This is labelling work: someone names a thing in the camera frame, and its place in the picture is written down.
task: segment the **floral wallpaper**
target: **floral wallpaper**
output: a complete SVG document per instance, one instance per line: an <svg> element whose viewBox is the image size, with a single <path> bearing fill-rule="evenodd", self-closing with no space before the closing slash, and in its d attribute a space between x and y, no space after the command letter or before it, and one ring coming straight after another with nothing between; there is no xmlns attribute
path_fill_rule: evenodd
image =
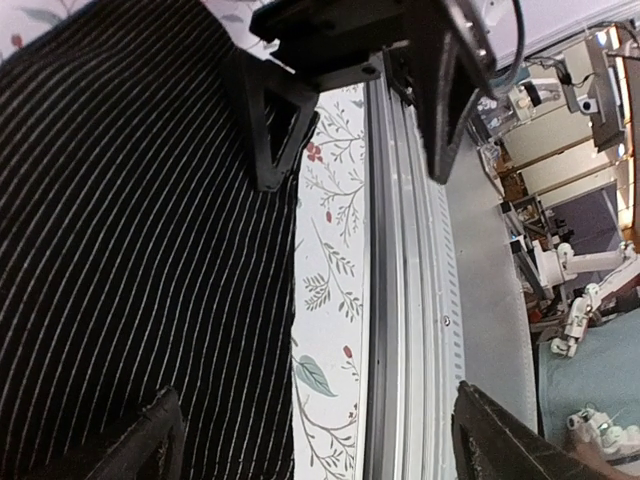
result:
<svg viewBox="0 0 640 480"><path fill-rule="evenodd" d="M202 0L242 48L262 0ZM0 63L88 0L2 0ZM296 478L351 480L357 462L365 298L364 94L325 93L301 170L296 240L293 403Z"/></svg>

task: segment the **black 3d-printed bracket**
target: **black 3d-printed bracket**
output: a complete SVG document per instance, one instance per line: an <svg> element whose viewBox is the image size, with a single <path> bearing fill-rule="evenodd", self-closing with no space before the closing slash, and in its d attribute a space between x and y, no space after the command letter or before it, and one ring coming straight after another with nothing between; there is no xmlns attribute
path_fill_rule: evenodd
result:
<svg viewBox="0 0 640 480"><path fill-rule="evenodd" d="M243 50L236 50L223 70L253 159L256 189L275 191L313 135L318 92L284 68Z"/></svg>
<svg viewBox="0 0 640 480"><path fill-rule="evenodd" d="M318 91L376 79L415 105L431 178L445 183L478 91L491 95L496 59L470 0L275 0L256 11L251 31L278 39L273 56Z"/></svg>

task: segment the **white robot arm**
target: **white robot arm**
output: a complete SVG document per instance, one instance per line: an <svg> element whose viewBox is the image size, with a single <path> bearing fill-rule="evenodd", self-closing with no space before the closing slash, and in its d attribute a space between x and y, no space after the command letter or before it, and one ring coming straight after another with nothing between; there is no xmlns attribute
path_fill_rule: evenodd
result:
<svg viewBox="0 0 640 480"><path fill-rule="evenodd" d="M567 418L567 427L583 443L595 442L605 460L614 460L640 452L640 428L623 429L613 423L606 413L584 408Z"/></svg>
<svg viewBox="0 0 640 480"><path fill-rule="evenodd" d="M575 278L581 272L615 268L600 284L590 283L586 286L584 295L571 305L563 335L551 342L553 353L573 357L578 343L585 335L590 318L600 307L602 300L640 274L640 258L631 243L622 243L615 252L579 256L574 255L570 245L563 243L558 246L557 259L565 281Z"/></svg>

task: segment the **gray panel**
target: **gray panel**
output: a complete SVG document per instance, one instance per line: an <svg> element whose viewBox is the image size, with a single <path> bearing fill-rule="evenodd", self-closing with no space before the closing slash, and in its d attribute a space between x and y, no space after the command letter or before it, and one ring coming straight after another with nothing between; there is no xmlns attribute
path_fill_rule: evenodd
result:
<svg viewBox="0 0 640 480"><path fill-rule="evenodd" d="M500 199L467 136L447 185L466 378L537 431L531 339Z"/></svg>

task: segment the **black striped fabric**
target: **black striped fabric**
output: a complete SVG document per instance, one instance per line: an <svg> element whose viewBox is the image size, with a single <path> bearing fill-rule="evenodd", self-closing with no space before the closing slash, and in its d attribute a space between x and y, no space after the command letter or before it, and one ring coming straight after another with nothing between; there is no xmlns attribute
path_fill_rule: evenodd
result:
<svg viewBox="0 0 640 480"><path fill-rule="evenodd" d="M0 477L157 389L183 478L293 477L297 175L260 193L197 0L99 0L0 68Z"/></svg>

